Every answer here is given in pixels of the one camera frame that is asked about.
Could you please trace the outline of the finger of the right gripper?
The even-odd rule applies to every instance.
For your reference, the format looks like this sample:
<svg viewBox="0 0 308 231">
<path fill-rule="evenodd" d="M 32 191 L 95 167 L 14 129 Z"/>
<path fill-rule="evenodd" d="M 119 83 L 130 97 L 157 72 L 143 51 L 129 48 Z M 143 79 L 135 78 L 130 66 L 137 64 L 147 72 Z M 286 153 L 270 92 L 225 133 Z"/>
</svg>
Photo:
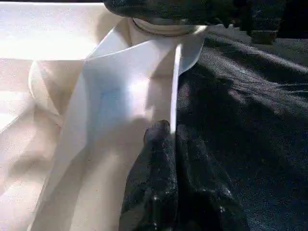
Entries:
<svg viewBox="0 0 308 231">
<path fill-rule="evenodd" d="M 228 26 L 237 13 L 232 0 L 104 0 L 116 15 L 154 25 Z"/>
</svg>

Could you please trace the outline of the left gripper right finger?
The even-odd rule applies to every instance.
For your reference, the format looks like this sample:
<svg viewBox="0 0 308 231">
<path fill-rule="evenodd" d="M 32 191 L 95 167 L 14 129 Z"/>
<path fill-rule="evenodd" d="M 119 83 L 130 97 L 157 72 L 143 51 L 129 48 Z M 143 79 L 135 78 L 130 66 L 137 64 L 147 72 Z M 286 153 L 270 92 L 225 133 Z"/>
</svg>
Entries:
<svg viewBox="0 0 308 231">
<path fill-rule="evenodd" d="M 231 179 L 191 127 L 176 131 L 179 223 L 186 231 L 246 231 L 246 214 Z"/>
</svg>

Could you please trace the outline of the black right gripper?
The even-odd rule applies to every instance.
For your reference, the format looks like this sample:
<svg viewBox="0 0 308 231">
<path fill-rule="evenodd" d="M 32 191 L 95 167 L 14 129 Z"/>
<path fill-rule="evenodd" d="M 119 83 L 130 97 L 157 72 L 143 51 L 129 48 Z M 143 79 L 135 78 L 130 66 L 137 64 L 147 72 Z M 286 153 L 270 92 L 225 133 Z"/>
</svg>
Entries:
<svg viewBox="0 0 308 231">
<path fill-rule="evenodd" d="M 272 44 L 280 27 L 285 0 L 238 0 L 239 26 L 254 44 Z"/>
</svg>

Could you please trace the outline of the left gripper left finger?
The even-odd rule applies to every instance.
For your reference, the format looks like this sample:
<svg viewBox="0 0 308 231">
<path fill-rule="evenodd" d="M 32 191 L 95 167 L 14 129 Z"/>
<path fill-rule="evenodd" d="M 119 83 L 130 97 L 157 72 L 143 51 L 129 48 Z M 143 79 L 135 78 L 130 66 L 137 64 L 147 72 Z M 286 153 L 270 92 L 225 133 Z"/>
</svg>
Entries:
<svg viewBox="0 0 308 231">
<path fill-rule="evenodd" d="M 120 215 L 122 231 L 171 231 L 176 224 L 178 183 L 170 124 L 147 128 L 143 148 L 126 182 Z"/>
</svg>

